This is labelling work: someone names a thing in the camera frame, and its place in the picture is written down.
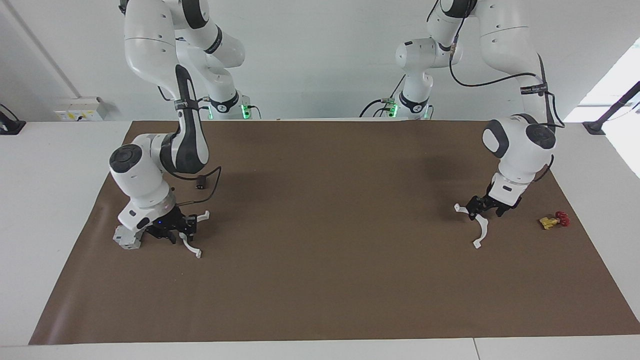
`small toy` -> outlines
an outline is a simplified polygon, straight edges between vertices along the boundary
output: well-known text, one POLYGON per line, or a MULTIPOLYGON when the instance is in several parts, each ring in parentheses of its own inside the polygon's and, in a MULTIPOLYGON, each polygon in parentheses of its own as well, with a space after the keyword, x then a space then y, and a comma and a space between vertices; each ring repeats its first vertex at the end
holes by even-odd
POLYGON ((568 227, 571 224, 571 220, 565 212, 558 211, 555 218, 541 218, 540 223, 545 230, 551 230, 551 228, 558 224, 562 227, 568 227))

